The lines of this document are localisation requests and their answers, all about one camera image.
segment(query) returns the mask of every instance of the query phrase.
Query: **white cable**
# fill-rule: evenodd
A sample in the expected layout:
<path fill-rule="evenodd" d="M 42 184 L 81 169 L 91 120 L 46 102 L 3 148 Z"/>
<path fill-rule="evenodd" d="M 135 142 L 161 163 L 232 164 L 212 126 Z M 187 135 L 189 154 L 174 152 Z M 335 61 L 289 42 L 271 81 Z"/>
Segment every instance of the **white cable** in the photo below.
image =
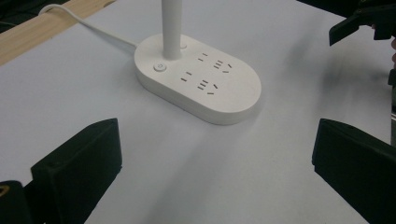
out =
<path fill-rule="evenodd" d="M 134 46 L 134 47 L 137 48 L 137 45 L 138 45 L 138 44 L 136 44 L 136 43 L 134 43 L 134 42 L 131 42 L 131 41 L 128 41 L 128 40 L 125 40 L 124 38 L 121 38 L 121 37 L 119 37 L 119 36 L 113 35 L 113 34 L 107 32 L 107 31 L 102 30 L 101 28 L 99 28 L 99 27 L 97 27 L 97 26 L 95 26 L 95 25 L 92 25 L 91 23 L 88 23 L 87 21 L 84 21 L 81 17 L 77 16 L 77 15 L 74 14 L 72 11 L 70 11 L 70 9 L 68 9 L 67 7 L 64 7 L 64 6 L 56 5 L 56 4 L 47 5 L 46 7 L 43 7 L 43 8 L 40 10 L 40 12 L 38 13 L 38 15 L 43 14 L 43 13 L 45 13 L 45 12 L 47 12 L 48 10 L 51 10 L 51 9 L 53 9 L 53 8 L 60 8 L 60 9 L 64 10 L 65 12 L 67 12 L 71 17 L 73 17 L 73 18 L 74 18 L 76 21 L 78 21 L 79 23 L 81 23 L 81 24 L 83 24 L 83 25 L 85 25 L 85 26 L 87 26 L 87 27 L 89 27 L 89 28 L 91 28 L 91 29 L 93 29 L 93 30 L 95 30 L 95 31 L 98 31 L 98 32 L 103 33 L 103 34 L 105 34 L 105 35 L 109 35 L 109 36 L 111 36 L 111 37 L 113 37 L 113 38 L 118 39 L 119 41 L 122 41 L 122 42 L 124 42 L 124 43 L 127 43 L 127 44 L 132 45 L 132 46 Z"/>

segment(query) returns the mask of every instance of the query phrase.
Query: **power strip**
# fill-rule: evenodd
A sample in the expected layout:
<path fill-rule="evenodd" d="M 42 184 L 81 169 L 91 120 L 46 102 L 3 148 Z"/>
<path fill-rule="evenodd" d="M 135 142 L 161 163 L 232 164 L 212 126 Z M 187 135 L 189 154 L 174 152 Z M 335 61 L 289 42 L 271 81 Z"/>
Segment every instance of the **power strip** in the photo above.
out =
<path fill-rule="evenodd" d="M 137 47 L 134 61 L 142 85 L 156 95 L 214 124 L 235 124 L 258 102 L 262 85 L 246 63 L 195 39 L 181 36 L 181 57 L 163 56 L 163 35 Z"/>

